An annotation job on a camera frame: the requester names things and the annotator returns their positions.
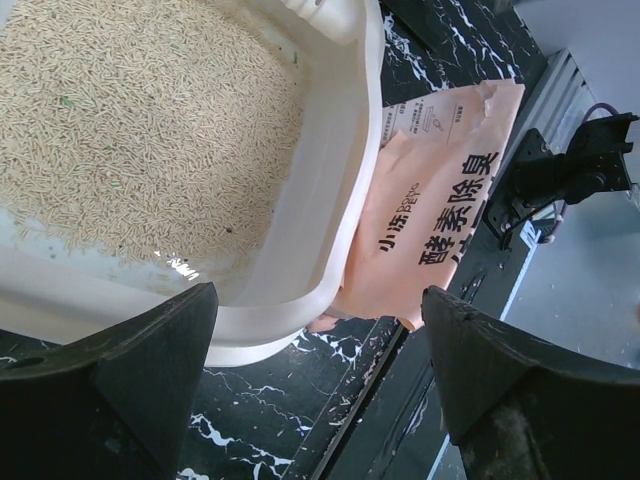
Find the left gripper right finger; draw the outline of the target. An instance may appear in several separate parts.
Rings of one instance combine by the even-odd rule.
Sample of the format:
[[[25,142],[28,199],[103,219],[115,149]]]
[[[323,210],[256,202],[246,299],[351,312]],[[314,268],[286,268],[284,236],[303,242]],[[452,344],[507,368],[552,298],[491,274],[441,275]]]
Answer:
[[[638,478],[638,370],[556,346],[436,286],[421,311],[467,478]]]

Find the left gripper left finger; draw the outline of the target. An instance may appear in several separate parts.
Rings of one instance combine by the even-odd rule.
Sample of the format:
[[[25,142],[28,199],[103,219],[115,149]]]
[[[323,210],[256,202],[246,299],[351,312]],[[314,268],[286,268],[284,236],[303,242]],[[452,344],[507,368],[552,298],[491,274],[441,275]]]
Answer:
[[[2,367],[2,478],[174,478],[218,305],[200,283]]]

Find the pink cat litter bag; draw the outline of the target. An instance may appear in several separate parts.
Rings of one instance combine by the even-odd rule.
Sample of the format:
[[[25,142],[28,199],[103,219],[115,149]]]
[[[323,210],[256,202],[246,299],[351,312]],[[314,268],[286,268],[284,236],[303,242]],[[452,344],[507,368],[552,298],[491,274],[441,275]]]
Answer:
[[[512,79],[484,80],[384,109],[382,146],[337,296],[308,331],[354,317],[424,326],[422,293],[453,279],[524,93]]]

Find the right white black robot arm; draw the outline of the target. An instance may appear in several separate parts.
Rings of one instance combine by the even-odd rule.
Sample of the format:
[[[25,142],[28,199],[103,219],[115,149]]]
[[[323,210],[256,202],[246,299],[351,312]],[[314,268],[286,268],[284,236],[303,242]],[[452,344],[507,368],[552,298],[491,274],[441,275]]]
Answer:
[[[583,123],[566,152],[516,164],[515,198],[537,208],[560,200],[575,205],[595,193],[631,190],[625,157],[635,146],[629,131],[638,124],[639,117],[632,113]]]

